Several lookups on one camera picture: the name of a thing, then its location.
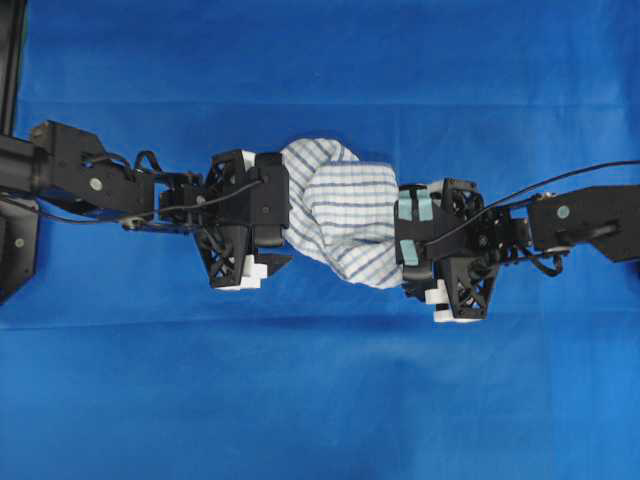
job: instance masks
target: mounting plate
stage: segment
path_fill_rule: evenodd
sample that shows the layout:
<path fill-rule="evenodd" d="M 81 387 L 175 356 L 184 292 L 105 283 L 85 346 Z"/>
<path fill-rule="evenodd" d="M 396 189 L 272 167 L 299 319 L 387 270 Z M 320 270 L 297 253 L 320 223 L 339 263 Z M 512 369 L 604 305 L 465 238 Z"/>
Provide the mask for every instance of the mounting plate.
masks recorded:
<path fill-rule="evenodd" d="M 12 200 L 38 208 L 33 200 Z M 0 202 L 0 303 L 35 274 L 37 242 L 38 215 Z"/>

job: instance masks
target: blue cloth surface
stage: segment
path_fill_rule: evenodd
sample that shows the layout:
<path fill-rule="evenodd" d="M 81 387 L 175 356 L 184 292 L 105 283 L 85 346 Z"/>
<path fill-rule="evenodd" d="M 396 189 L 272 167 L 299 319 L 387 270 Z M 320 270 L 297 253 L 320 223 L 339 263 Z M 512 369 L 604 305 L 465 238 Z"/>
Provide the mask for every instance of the blue cloth surface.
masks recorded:
<path fill-rule="evenodd" d="M 203 173 L 336 138 L 493 200 L 639 156 L 639 8 L 32 0 L 16 133 L 50 118 Z M 188 237 L 43 221 L 39 249 L 0 311 L 2 479 L 640 473 L 637 265 L 582 247 L 557 279 L 504 269 L 489 319 L 460 326 L 302 255 L 221 293 Z"/>

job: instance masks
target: white plastic block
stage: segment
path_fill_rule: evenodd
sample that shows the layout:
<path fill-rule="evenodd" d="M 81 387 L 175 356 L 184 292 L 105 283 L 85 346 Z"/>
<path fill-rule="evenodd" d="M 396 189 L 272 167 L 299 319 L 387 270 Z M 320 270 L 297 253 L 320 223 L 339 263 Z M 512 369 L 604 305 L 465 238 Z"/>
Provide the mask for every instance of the white plastic block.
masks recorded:
<path fill-rule="evenodd" d="M 446 310 L 436 310 L 433 312 L 435 323 L 473 323 L 480 321 L 479 318 L 455 318 L 450 308 Z"/>
<path fill-rule="evenodd" d="M 247 255 L 244 257 L 244 268 L 242 270 L 242 278 L 240 279 L 240 285 L 233 285 L 231 287 L 220 287 L 218 290 L 226 291 L 238 291 L 249 288 L 260 288 L 263 278 L 269 276 L 268 267 L 264 263 L 255 263 L 253 255 Z"/>
<path fill-rule="evenodd" d="M 227 292 L 235 292 L 239 290 L 256 289 L 260 288 L 260 279 L 255 277 L 242 277 L 240 279 L 240 285 L 232 285 L 231 287 L 220 287 L 218 290 L 225 290 Z"/>
<path fill-rule="evenodd" d="M 428 305 L 440 305 L 449 303 L 449 295 L 447 295 L 447 286 L 444 280 L 438 279 L 437 287 L 424 291 L 424 303 Z"/>
<path fill-rule="evenodd" d="M 244 169 L 248 171 L 256 164 L 256 154 L 254 152 L 242 151 L 242 158 L 244 159 Z"/>

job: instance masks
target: black cable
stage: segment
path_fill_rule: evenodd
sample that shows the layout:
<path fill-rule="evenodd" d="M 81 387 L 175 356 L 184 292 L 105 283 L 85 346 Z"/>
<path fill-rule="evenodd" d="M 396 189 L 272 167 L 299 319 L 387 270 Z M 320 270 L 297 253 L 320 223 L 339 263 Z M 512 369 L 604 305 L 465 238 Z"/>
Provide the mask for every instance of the black cable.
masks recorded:
<path fill-rule="evenodd" d="M 556 254 L 553 256 L 554 268 L 550 268 L 550 267 L 547 267 L 544 263 L 542 263 L 540 259 L 537 256 L 533 255 L 526 247 L 523 247 L 522 245 L 518 245 L 518 248 L 524 254 L 525 258 L 529 260 L 531 263 L 533 263 L 533 265 L 545 275 L 549 277 L 557 277 L 562 273 L 562 270 L 564 269 L 564 267 L 562 265 L 561 255 Z"/>
<path fill-rule="evenodd" d="M 464 229 L 467 225 L 469 225 L 469 224 L 473 223 L 474 221 L 476 221 L 478 218 L 480 218 L 482 215 L 487 213 L 492 208 L 497 207 L 501 203 L 508 202 L 509 200 L 511 200 L 513 198 L 519 197 L 520 195 L 524 195 L 525 193 L 530 192 L 531 190 L 536 190 L 536 189 L 538 189 L 540 187 L 544 187 L 545 185 L 549 185 L 550 183 L 558 182 L 560 180 L 564 180 L 565 178 L 574 177 L 576 175 L 581 175 L 583 173 L 589 173 L 589 172 L 593 172 L 595 170 L 601 170 L 603 168 L 623 167 L 623 166 L 627 166 L 627 165 L 640 165 L 640 160 L 624 160 L 624 161 L 620 161 L 620 162 L 599 163 L 597 165 L 592 165 L 590 167 L 579 168 L 578 170 L 572 170 L 570 172 L 563 173 L 562 175 L 558 175 L 558 176 L 555 176 L 555 177 L 551 177 L 551 178 L 549 178 L 547 180 L 543 180 L 541 182 L 534 183 L 533 185 L 529 185 L 528 187 L 525 187 L 522 190 L 519 190 L 519 191 L 517 191 L 515 193 L 512 193 L 510 195 L 507 195 L 506 197 L 501 198 L 500 200 L 497 200 L 497 201 L 493 202 L 491 205 L 489 205 L 487 207 L 484 207 L 478 213 L 476 213 L 471 218 L 469 218 L 465 222 L 461 223 L 457 227 L 454 227 L 451 230 L 443 233 L 442 235 L 437 236 L 433 240 L 429 240 L 428 242 L 425 242 L 424 246 L 430 247 L 432 245 L 440 243 L 442 240 L 444 240 L 446 238 L 449 238 L 451 235 L 454 235 L 455 233 L 458 233 L 460 230 Z"/>
<path fill-rule="evenodd" d="M 28 207 L 26 205 L 23 205 L 22 203 L 10 200 L 4 196 L 0 195 L 0 202 L 4 202 L 4 203 L 8 203 L 10 205 L 13 205 L 14 207 L 18 207 L 21 208 L 23 210 L 29 211 L 31 213 L 35 213 L 36 215 L 39 215 L 43 218 L 48 218 L 50 220 L 54 220 L 56 222 L 62 222 L 62 223 L 70 223 L 73 225 L 96 225 L 96 224 L 100 224 L 100 223 L 119 223 L 119 222 L 123 222 L 125 220 L 130 220 L 130 219 L 134 219 L 137 217 L 147 217 L 150 215 L 156 215 L 156 214 L 163 214 L 163 213 L 168 213 L 168 212 L 175 212 L 175 211 L 184 211 L 184 210 L 198 210 L 200 208 L 204 208 L 204 207 L 208 207 L 209 205 L 214 205 L 216 203 L 220 203 L 220 202 L 224 202 L 226 200 L 229 200 L 233 197 L 235 197 L 236 195 L 241 194 L 242 192 L 249 190 L 250 188 L 255 187 L 256 185 L 259 185 L 262 183 L 262 180 L 255 180 L 251 183 L 247 183 L 246 185 L 243 185 L 242 187 L 238 188 L 237 190 L 234 190 L 231 193 L 228 193 L 226 195 L 223 195 L 221 197 L 218 198 L 214 198 L 212 200 L 207 200 L 206 202 L 203 203 L 197 203 L 195 205 L 173 205 L 171 207 L 164 207 L 164 208 L 158 208 L 156 210 L 150 210 L 148 212 L 142 212 L 142 213 L 131 213 L 131 214 L 127 214 L 127 215 L 121 215 L 118 217 L 112 217 L 112 218 L 97 218 L 95 220 L 73 220 L 71 218 L 64 218 L 64 217 L 58 217 L 57 215 L 53 215 L 51 213 L 47 213 L 47 212 L 42 212 L 40 210 L 37 210 L 35 208 L 31 208 Z"/>
<path fill-rule="evenodd" d="M 118 155 L 117 153 L 105 152 L 102 155 L 85 158 L 84 160 L 82 160 L 82 163 L 87 167 L 92 167 L 96 163 L 109 162 L 111 160 L 117 160 L 122 163 L 125 171 L 127 172 L 127 175 L 129 176 L 129 180 L 133 180 L 133 170 L 131 169 L 129 160 L 124 158 L 122 155 Z"/>
<path fill-rule="evenodd" d="M 141 152 L 138 152 L 138 155 L 136 156 L 136 163 L 133 165 L 133 168 L 135 170 L 142 168 L 142 161 L 145 158 L 147 159 L 147 161 L 149 162 L 149 165 L 151 165 L 151 168 L 154 171 L 162 172 L 162 168 L 160 167 L 160 163 L 158 163 L 156 154 L 153 153 L 151 150 L 142 150 Z"/>

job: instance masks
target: towel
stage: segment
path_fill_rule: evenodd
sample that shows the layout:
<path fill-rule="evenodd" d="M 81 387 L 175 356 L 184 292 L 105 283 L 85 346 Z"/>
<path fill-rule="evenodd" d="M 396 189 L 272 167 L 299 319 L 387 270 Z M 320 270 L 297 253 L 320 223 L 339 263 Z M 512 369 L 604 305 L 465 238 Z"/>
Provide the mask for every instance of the towel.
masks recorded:
<path fill-rule="evenodd" d="M 303 138 L 282 150 L 292 210 L 285 239 L 341 279 L 375 288 L 402 283 L 396 264 L 389 165 L 360 162 L 336 140 Z"/>

